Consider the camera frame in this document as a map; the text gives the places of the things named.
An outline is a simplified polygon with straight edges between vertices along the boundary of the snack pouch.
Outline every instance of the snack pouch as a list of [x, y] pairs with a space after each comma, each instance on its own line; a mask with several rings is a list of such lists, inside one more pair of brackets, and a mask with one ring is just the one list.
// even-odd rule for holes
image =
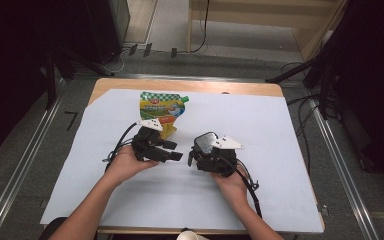
[[188, 97], [179, 94], [142, 92], [140, 94], [140, 117], [142, 120], [158, 118], [163, 131], [161, 138], [167, 139], [176, 127], [176, 119], [185, 112], [185, 102]]

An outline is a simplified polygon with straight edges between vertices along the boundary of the person's right hand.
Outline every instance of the person's right hand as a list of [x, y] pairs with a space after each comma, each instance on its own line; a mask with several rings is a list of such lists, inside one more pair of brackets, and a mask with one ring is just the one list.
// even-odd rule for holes
[[[242, 175], [247, 177], [242, 166], [238, 165], [238, 170], [242, 173]], [[232, 208], [235, 209], [236, 207], [243, 206], [244, 204], [248, 206], [247, 188], [242, 181], [241, 176], [239, 176], [237, 172], [234, 172], [227, 178], [222, 177], [217, 173], [210, 173], [210, 175], [213, 177], [214, 181], [216, 181], [221, 192]]]

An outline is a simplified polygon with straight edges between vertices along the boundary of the white tabletop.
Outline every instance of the white tabletop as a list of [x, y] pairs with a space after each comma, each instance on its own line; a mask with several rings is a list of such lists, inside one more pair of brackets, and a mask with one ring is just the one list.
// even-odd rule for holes
[[[68, 216], [104, 173], [106, 158], [123, 132], [139, 120], [141, 90], [112, 89], [85, 110], [70, 154], [41, 224]], [[321, 233], [324, 224], [283, 97], [176, 92], [189, 96], [177, 119], [180, 162], [167, 161], [139, 173], [113, 193], [100, 228], [143, 227], [243, 230], [208, 173], [187, 165], [195, 137], [229, 136], [245, 146], [237, 158], [260, 188], [264, 220], [276, 231]], [[133, 137], [133, 128], [126, 139]]]

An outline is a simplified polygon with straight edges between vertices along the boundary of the gray carpet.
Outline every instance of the gray carpet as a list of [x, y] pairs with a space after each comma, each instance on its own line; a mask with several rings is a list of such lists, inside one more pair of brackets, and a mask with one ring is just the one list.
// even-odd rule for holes
[[[199, 55], [179, 55], [171, 59], [168, 53], [151, 53], [151, 56], [143, 58], [139, 54], [125, 57], [125, 68], [116, 77], [124, 74], [181, 75], [242, 78], [255, 82], [279, 75], [284, 65], [279, 62]], [[0, 239], [37, 239], [40, 236], [43, 230], [39, 225], [44, 211], [43, 201], [46, 202], [51, 195], [97, 78], [88, 69], [77, 67], [75, 80], [69, 82], [52, 125], [1, 227]], [[299, 81], [287, 81], [282, 86], [287, 100], [306, 95]], [[0, 194], [37, 127], [45, 104], [46, 95], [37, 101], [0, 148]], [[298, 104], [290, 107], [295, 127], [298, 126], [297, 108]], [[306, 114], [308, 109], [309, 105], [306, 104], [303, 113]], [[72, 115], [65, 114], [65, 111], [79, 112], [69, 131], [66, 129]], [[369, 211], [384, 212], [384, 174], [369, 174], [361, 170], [341, 124], [334, 119], [329, 122]], [[315, 195], [319, 205], [328, 207], [330, 215], [323, 216], [326, 224], [323, 234], [300, 235], [299, 239], [364, 239], [314, 117], [309, 120], [305, 130], [310, 144], [310, 177]], [[304, 141], [299, 138], [299, 142], [306, 159]], [[374, 222], [380, 238], [384, 239], [384, 218], [376, 218]], [[285, 239], [293, 238], [290, 234], [283, 236]]]

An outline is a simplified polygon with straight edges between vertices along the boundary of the person's left hand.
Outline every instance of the person's left hand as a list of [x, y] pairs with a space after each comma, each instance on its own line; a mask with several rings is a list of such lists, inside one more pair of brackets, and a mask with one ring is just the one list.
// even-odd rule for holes
[[138, 161], [132, 146], [122, 147], [105, 172], [103, 178], [113, 187], [135, 176], [138, 172], [158, 165], [158, 161]]

